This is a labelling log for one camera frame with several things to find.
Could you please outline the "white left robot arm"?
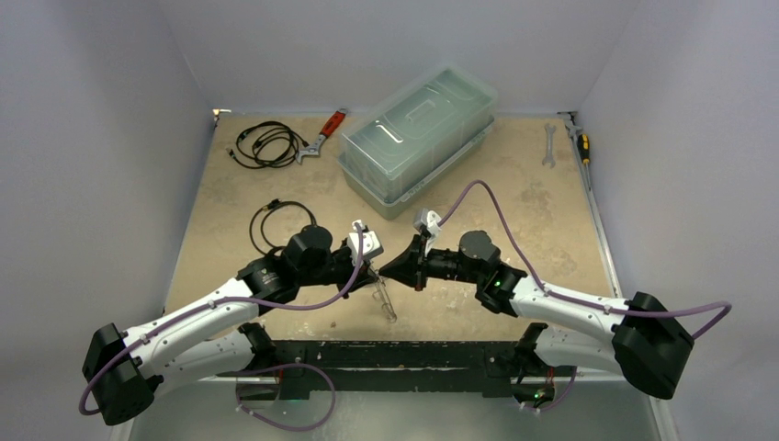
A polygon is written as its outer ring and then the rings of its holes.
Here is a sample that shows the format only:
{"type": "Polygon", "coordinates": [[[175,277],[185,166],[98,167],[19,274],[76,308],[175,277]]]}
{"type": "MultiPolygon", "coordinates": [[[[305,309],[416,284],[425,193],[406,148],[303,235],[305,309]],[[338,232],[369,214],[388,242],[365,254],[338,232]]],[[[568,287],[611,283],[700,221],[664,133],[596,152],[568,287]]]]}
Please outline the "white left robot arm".
{"type": "Polygon", "coordinates": [[[352,228],[334,250],[328,230],[307,226],[177,311],[124,331],[113,323],[99,328],[82,366],[80,413],[122,424],[190,382],[244,370],[264,375],[275,363],[275,347],[256,318],[298,310],[294,300],[304,287],[334,285],[341,299],[377,281],[370,261],[383,245],[362,221],[352,228]]]}

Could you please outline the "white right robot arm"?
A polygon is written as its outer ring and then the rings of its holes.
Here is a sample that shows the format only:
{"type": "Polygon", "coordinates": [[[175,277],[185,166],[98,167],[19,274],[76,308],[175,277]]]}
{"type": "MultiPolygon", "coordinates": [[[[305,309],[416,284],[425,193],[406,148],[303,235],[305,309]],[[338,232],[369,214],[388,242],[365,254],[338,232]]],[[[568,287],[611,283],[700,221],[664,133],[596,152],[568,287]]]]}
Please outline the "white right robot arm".
{"type": "Polygon", "coordinates": [[[455,251],[434,249],[416,234],[379,273],[417,291],[431,278],[469,283],[488,311],[542,321],[515,350],[518,367],[529,374],[545,367],[598,369],[669,400],[694,348],[694,338],[654,296],[639,292],[625,300],[540,287],[524,270],[505,264],[484,231],[465,233],[455,251]]]}

